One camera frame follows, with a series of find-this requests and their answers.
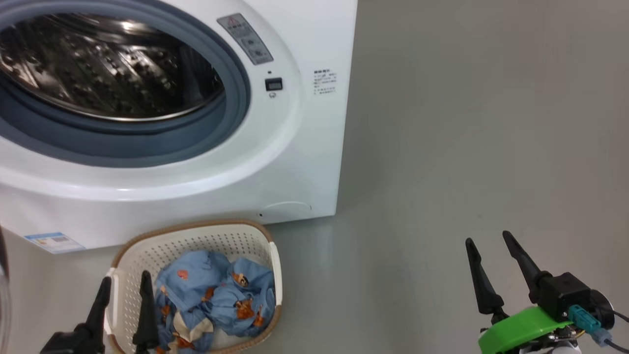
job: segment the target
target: gray floor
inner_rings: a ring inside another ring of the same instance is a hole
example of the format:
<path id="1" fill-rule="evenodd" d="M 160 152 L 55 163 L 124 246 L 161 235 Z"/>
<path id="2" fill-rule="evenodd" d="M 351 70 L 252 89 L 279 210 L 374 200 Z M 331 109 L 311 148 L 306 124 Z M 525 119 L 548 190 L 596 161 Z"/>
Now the gray floor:
<path id="1" fill-rule="evenodd" d="M 361 1 L 338 214 L 270 227 L 284 313 L 252 352 L 479 353 L 465 238 L 529 305 L 503 229 L 629 312 L 627 33 L 626 0 Z M 116 252 L 9 249 L 11 353 L 83 320 Z"/>

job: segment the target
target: button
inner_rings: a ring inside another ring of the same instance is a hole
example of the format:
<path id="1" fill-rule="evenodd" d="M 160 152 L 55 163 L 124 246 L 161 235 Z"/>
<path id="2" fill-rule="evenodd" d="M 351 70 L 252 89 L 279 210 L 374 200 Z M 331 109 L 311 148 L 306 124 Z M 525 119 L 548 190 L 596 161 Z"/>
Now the button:
<path id="1" fill-rule="evenodd" d="M 267 85 L 267 91 L 277 91 L 283 88 L 281 77 L 276 77 L 274 79 L 266 79 L 264 83 L 266 83 Z"/>

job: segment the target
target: blue clothing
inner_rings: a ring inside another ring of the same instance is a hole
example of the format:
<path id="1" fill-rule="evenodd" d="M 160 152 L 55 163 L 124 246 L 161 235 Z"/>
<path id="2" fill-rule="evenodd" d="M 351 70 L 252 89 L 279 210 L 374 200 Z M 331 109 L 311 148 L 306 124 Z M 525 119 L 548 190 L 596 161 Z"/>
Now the blue clothing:
<path id="1" fill-rule="evenodd" d="M 165 351 L 169 345 L 182 354 L 210 351 L 213 326 L 233 336 L 258 336 L 275 311 L 272 270 L 246 258 L 230 264 L 219 253 L 188 252 L 162 269 L 155 284 L 159 347 Z M 179 340 L 193 340 L 194 349 L 180 348 L 187 344 L 177 344 L 175 332 Z"/>
<path id="2" fill-rule="evenodd" d="M 163 309 L 166 305 L 172 308 L 165 315 Z M 174 311 L 174 305 L 170 300 L 161 291 L 157 290 L 155 294 L 155 319 L 157 320 L 159 347 L 164 350 L 168 350 L 168 344 L 175 339 L 175 336 L 172 334 L 175 331 L 175 327 L 172 325 Z"/>
<path id="3" fill-rule="evenodd" d="M 263 319 L 261 326 L 251 326 L 243 331 L 244 336 L 256 337 L 260 335 L 260 333 L 264 332 L 269 323 L 271 322 L 271 318 L 273 318 L 273 313 L 275 312 L 275 292 L 272 288 L 267 288 L 263 290 L 260 295 L 256 295 L 253 297 L 253 310 L 256 313 L 256 317 L 261 317 Z"/>
<path id="4" fill-rule="evenodd" d="M 255 311 L 252 308 L 252 304 L 246 305 L 247 301 L 252 298 L 252 294 L 243 293 L 234 285 L 218 287 L 210 300 L 209 318 L 212 319 L 216 327 L 222 329 L 230 336 L 245 336 L 244 332 L 255 321 Z M 238 308 L 236 306 L 238 302 L 243 304 L 242 306 L 248 306 L 251 310 L 250 317 L 238 318 Z"/>
<path id="5" fill-rule="evenodd" d="M 256 294 L 274 284 L 272 270 L 242 257 L 230 266 L 228 277 L 236 287 Z"/>
<path id="6" fill-rule="evenodd" d="M 178 310 L 188 311 L 201 303 L 208 288 L 223 282 L 229 267 L 230 262 L 220 253 L 192 251 L 162 269 L 155 284 L 165 287 Z"/>

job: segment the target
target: laundry basket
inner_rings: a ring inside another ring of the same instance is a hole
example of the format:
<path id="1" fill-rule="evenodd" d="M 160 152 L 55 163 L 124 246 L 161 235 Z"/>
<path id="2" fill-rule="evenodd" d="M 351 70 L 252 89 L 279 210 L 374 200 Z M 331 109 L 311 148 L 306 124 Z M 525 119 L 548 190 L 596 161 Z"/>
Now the laundry basket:
<path id="1" fill-rule="evenodd" d="M 230 261 L 245 257 L 273 269 L 276 308 L 267 329 L 255 338 L 214 332 L 212 353 L 233 353 L 255 346 L 275 328 L 282 310 L 282 270 L 277 247 L 268 230 L 249 220 L 217 220 L 168 227 L 140 235 L 118 252 L 108 275 L 111 300 L 105 312 L 105 333 L 114 351 L 134 353 L 133 334 L 138 326 L 142 271 L 155 281 L 159 271 L 187 251 L 207 249 L 223 253 Z"/>

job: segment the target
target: washing machine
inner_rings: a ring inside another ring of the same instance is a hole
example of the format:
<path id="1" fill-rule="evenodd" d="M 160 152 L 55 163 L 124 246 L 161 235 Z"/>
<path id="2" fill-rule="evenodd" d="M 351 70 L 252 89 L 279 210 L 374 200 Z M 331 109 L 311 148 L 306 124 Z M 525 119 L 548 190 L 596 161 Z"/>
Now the washing machine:
<path id="1" fill-rule="evenodd" d="M 0 1 L 0 225 L 63 253 L 333 215 L 356 6 Z"/>

